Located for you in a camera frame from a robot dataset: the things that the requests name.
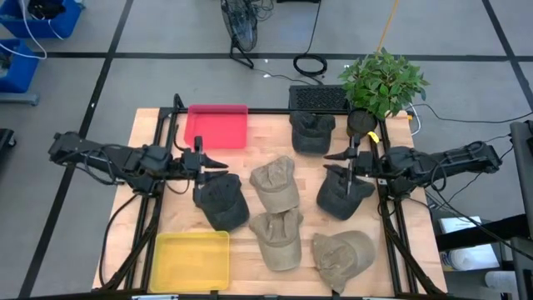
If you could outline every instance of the yellow cord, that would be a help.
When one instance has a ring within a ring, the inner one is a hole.
[[[394,1],[394,6],[392,7],[391,15],[389,16],[389,19],[386,21],[385,29],[383,29],[383,34],[381,35],[380,44],[377,46],[377,52],[381,53],[381,46],[383,45],[383,40],[385,40],[386,31],[389,30],[389,25],[391,25],[392,17],[394,17],[394,14],[396,13],[396,8],[398,7],[399,0]]]

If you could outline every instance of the yellow tray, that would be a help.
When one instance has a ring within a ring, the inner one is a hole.
[[[227,232],[157,235],[151,293],[224,290],[229,284],[230,237]]]

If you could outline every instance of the wooden tabletop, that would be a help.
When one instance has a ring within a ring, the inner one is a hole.
[[[157,108],[137,110],[129,141],[130,147],[140,147],[143,144],[152,142],[157,123],[157,113]],[[177,134],[177,142],[181,146],[186,145],[183,140],[186,123],[187,115],[180,114],[178,116],[180,130]],[[413,147],[409,123],[404,112],[394,118],[387,119],[386,125],[393,147]],[[346,116],[336,116],[336,128],[333,130],[331,137],[330,153],[342,152],[347,146]],[[368,138],[363,139],[359,149],[370,150]],[[172,154],[174,156],[180,155],[175,148],[172,150]],[[301,266],[290,271],[273,272],[268,270],[262,261],[256,236],[250,231],[247,224],[230,232],[230,286],[227,290],[220,291],[220,294],[330,296],[331,289],[321,281],[318,271],[314,268],[310,247],[312,236],[314,233],[332,235],[347,230],[360,230],[368,234],[374,241],[376,260],[365,272],[347,282],[342,296],[386,297],[394,295],[386,253],[385,233],[381,217],[376,210],[378,205],[377,192],[363,200],[354,215],[346,221],[338,221],[323,212],[316,205],[316,195],[326,177],[326,169],[322,165],[331,163],[331,161],[326,161],[321,157],[306,157],[294,152],[291,145],[291,124],[289,123],[288,114],[250,114],[248,115],[248,141],[246,148],[240,150],[210,150],[207,151],[207,154],[210,158],[226,163],[229,165],[229,172],[240,176],[242,193],[247,200],[251,218],[265,212],[265,208],[261,205],[256,191],[249,183],[251,170],[271,162],[281,155],[291,157],[296,165],[294,177],[300,193],[300,211],[304,216],[300,228],[302,241]],[[363,179],[375,183],[373,179]],[[176,190],[183,190],[186,183],[171,182],[171,185]],[[131,195],[130,188],[119,187],[112,213],[126,202]],[[426,202],[422,188],[417,188],[411,197],[420,202]],[[126,207],[117,216],[111,227],[104,261],[104,277],[106,281],[120,267],[131,250],[139,204],[140,200],[136,200]],[[446,283],[427,208],[412,201],[404,201],[402,206],[412,255],[435,285],[445,291]],[[184,195],[176,195],[170,191],[165,192],[158,229],[159,233],[213,230],[202,210],[194,206],[192,188]],[[399,258],[402,290],[407,291],[403,260],[397,251],[396,255]],[[143,263],[144,253],[137,260],[138,267],[134,287],[139,286]],[[93,286],[95,288],[100,286],[97,276]]]

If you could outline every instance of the red tray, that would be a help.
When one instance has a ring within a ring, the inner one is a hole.
[[[204,149],[239,149],[247,146],[248,106],[191,105],[187,114],[185,143],[194,147],[202,136]]]

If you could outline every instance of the baseball cap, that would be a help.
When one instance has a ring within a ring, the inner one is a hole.
[[[300,265],[302,221],[297,208],[280,213],[265,212],[250,221],[263,261],[270,270],[284,271]]]
[[[241,192],[241,180],[236,174],[228,173],[205,184],[197,206],[217,231],[230,232],[250,217],[247,202]]]
[[[344,291],[348,279],[365,271],[376,259],[372,240],[360,231],[331,237],[315,233],[312,251],[320,277],[337,293]]]
[[[300,196],[293,173],[294,162],[288,156],[252,170],[250,183],[267,212],[281,213],[298,206]]]
[[[346,195],[348,179],[331,170],[327,170],[326,180],[316,196],[316,204],[333,217],[347,220],[361,204],[363,198],[370,197],[376,187],[354,176],[350,192]]]
[[[335,128],[332,115],[291,112],[292,147],[302,154],[326,154],[330,150],[331,131]]]

